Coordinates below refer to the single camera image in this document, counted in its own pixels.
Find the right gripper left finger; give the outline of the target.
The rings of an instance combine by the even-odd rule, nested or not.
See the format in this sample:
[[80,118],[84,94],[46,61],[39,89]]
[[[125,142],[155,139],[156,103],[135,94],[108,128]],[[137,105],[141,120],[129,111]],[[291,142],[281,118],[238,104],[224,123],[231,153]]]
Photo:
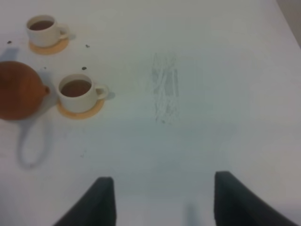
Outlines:
[[115,226],[117,209],[114,180],[98,178],[56,226]]

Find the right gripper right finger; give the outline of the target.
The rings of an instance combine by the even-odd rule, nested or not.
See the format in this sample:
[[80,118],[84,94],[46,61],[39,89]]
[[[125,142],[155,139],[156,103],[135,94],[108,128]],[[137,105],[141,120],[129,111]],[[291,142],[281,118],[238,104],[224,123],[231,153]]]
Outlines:
[[296,225],[228,171],[218,171],[214,176],[214,219],[217,226]]

